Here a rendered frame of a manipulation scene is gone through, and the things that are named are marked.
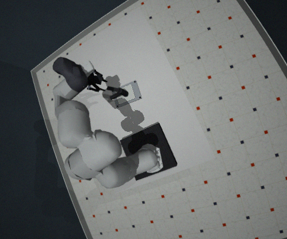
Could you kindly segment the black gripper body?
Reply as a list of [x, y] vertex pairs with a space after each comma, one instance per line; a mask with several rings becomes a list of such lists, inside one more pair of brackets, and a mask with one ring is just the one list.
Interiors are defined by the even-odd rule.
[[94, 77], [94, 73], [92, 72], [89, 76], [88, 76], [88, 85], [92, 85], [92, 80], [93, 80], [93, 77]]

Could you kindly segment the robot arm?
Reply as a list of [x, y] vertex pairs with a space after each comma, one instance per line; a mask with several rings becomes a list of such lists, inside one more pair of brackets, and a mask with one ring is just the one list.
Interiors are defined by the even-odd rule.
[[87, 107], [72, 100], [88, 86], [88, 76], [95, 70], [90, 61], [78, 65], [59, 57], [52, 67], [65, 78], [53, 89], [58, 139], [67, 148], [77, 148], [64, 164], [71, 178], [88, 181], [97, 178], [103, 187], [116, 188], [135, 175], [163, 168], [160, 148], [146, 144], [130, 158], [118, 158], [122, 154], [118, 138], [107, 131], [92, 132]]

